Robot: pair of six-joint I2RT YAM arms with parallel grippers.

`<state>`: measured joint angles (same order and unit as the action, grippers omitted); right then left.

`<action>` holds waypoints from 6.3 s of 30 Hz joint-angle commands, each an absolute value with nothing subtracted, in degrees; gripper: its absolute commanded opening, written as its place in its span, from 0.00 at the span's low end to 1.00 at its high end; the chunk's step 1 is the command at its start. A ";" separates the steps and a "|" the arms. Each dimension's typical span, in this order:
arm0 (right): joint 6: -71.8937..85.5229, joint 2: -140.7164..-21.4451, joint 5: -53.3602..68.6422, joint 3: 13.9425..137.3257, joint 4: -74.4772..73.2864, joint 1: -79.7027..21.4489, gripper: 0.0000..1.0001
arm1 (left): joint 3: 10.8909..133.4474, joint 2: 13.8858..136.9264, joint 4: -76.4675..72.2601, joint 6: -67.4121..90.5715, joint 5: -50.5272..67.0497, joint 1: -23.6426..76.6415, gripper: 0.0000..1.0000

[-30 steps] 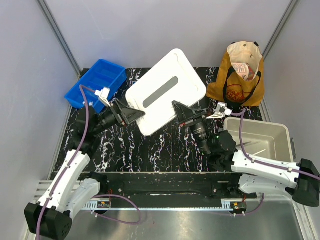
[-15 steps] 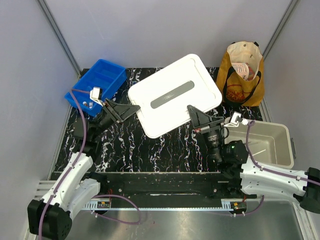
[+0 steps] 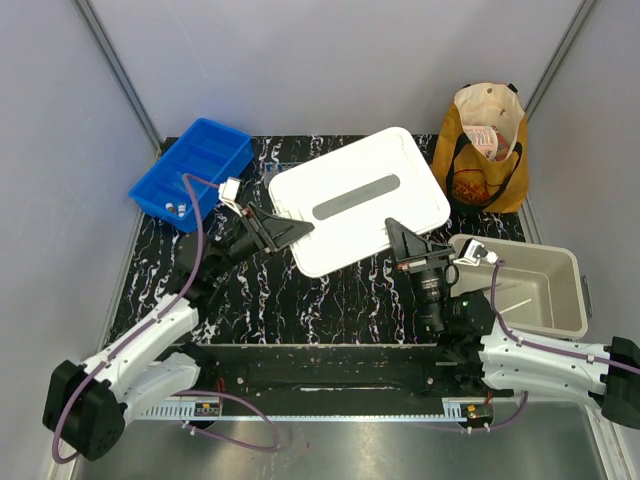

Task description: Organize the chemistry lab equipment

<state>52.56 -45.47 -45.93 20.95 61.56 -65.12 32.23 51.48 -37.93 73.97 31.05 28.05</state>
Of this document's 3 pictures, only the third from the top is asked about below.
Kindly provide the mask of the beige plastic tub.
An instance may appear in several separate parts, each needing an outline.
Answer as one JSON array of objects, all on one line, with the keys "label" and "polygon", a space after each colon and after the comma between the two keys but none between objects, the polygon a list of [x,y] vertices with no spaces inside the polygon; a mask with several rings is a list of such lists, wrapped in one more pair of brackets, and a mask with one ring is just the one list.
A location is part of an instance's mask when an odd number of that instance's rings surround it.
[{"label": "beige plastic tub", "polygon": [[587,312],[576,257],[563,248],[481,237],[505,261],[497,285],[517,287],[496,293],[503,310],[518,302],[532,302],[503,316],[510,327],[561,339],[579,340],[588,330]]}]

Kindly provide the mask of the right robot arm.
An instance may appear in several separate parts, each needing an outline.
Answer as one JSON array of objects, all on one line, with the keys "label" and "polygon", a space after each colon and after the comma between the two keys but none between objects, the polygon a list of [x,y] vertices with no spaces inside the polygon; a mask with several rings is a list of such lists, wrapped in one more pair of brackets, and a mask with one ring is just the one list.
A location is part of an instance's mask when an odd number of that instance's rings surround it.
[{"label": "right robot arm", "polygon": [[399,221],[385,221],[396,268],[415,296],[418,340],[433,340],[460,365],[456,387],[468,396],[484,389],[565,394],[599,407],[607,420],[639,427],[639,348],[614,337],[610,344],[571,343],[527,336],[508,326],[496,306],[505,266],[474,237],[456,251],[426,240]]}]

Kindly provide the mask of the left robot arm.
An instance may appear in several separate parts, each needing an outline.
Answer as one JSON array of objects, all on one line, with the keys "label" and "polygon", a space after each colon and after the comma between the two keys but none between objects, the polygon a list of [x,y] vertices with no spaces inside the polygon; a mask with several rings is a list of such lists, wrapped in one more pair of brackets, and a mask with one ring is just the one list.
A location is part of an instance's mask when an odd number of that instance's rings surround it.
[{"label": "left robot arm", "polygon": [[278,252],[314,229],[309,222],[269,214],[253,204],[236,211],[241,230],[227,245],[210,243],[197,213],[195,232],[178,247],[179,287],[166,292],[111,345],[79,363],[65,360],[53,370],[42,423],[53,434],[56,464],[79,456],[97,460],[155,404],[183,391],[201,396],[214,389],[217,373],[199,348],[186,347],[162,362],[157,357],[198,325],[214,295],[209,277],[258,252]]}]

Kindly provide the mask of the white rectangular lid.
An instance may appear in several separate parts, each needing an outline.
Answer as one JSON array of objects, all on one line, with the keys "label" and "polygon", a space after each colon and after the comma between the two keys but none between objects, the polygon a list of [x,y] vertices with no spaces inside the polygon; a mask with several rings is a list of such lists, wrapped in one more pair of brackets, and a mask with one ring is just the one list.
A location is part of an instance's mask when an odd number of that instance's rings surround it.
[{"label": "white rectangular lid", "polygon": [[277,215],[314,227],[291,246],[298,269],[310,278],[388,249],[388,218],[424,234],[451,213],[416,141],[401,127],[278,173],[268,191]]}]

